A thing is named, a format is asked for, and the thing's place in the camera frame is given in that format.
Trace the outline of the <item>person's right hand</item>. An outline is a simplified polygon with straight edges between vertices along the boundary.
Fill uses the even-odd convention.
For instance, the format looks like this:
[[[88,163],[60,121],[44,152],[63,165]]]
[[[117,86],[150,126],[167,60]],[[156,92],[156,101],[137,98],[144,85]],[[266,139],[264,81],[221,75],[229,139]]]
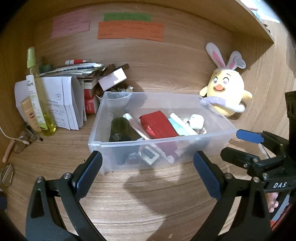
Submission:
[[[274,210],[279,205],[279,202],[277,201],[278,195],[279,195],[278,192],[266,193],[265,194],[268,210],[269,210],[270,213],[273,213]]]

